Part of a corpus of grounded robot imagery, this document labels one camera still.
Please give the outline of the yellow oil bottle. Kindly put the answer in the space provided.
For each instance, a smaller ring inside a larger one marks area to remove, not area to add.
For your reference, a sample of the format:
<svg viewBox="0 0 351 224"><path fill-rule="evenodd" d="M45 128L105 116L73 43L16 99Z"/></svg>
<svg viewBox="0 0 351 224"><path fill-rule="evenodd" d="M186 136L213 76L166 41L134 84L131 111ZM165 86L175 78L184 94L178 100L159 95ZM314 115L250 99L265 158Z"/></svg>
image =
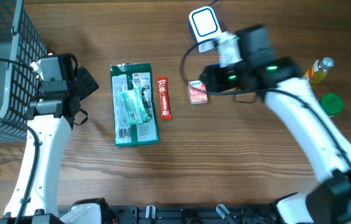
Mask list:
<svg viewBox="0 0 351 224"><path fill-rule="evenodd" d="M334 60L331 57L324 57L321 60L316 60L302 77L309 82L311 88L314 88L327 76L333 66Z"/></svg>

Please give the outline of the red tissue pack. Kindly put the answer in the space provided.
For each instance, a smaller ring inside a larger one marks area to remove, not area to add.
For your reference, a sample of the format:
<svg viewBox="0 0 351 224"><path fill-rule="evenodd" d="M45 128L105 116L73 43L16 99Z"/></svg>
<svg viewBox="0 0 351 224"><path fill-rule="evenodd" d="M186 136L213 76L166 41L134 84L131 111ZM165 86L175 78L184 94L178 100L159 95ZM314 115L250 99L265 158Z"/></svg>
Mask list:
<svg viewBox="0 0 351 224"><path fill-rule="evenodd" d="M189 82L188 90L190 103L192 105L204 104L208 102L206 87L200 80Z"/></svg>

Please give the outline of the green lid white jar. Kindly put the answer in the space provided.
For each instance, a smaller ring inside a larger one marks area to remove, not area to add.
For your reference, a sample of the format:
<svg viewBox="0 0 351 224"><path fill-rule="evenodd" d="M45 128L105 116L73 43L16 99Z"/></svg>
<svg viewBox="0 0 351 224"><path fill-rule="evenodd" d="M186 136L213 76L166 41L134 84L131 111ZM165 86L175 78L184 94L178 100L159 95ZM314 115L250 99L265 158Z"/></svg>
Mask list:
<svg viewBox="0 0 351 224"><path fill-rule="evenodd" d="M327 93L319 99L319 104L328 116L335 116L342 112L344 102L335 93Z"/></svg>

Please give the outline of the red Nescafe stick sachet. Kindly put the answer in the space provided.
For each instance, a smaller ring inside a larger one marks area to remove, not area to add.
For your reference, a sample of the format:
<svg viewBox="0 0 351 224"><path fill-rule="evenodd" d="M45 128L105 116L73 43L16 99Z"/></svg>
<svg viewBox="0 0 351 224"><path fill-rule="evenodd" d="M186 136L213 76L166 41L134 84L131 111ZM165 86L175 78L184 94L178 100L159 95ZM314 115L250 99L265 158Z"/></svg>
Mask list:
<svg viewBox="0 0 351 224"><path fill-rule="evenodd" d="M171 120L171 109L169 104L169 94L167 86L167 77L157 77L157 85L159 90L159 99L161 104L161 119Z"/></svg>

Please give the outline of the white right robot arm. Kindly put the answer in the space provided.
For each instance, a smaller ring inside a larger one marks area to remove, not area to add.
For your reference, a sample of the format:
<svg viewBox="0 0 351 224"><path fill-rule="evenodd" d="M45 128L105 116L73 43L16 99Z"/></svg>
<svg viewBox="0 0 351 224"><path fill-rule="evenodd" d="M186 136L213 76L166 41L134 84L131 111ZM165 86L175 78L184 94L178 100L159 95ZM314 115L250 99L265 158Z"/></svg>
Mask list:
<svg viewBox="0 0 351 224"><path fill-rule="evenodd" d="M351 221L351 143L345 139L291 58L255 67L244 61L204 68L200 79L211 95L257 93L304 151L319 185L309 194L276 202L283 223Z"/></svg>

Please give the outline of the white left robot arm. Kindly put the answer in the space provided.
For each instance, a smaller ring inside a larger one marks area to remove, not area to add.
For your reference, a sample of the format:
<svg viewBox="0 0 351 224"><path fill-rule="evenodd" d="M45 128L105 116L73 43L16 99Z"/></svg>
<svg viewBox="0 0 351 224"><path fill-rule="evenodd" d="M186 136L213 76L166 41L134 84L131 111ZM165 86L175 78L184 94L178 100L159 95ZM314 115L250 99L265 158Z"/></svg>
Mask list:
<svg viewBox="0 0 351 224"><path fill-rule="evenodd" d="M98 89L73 54L48 55L35 63L42 76L38 92L26 109L27 143L13 195L4 217L58 215L57 192L64 150L80 102Z"/></svg>

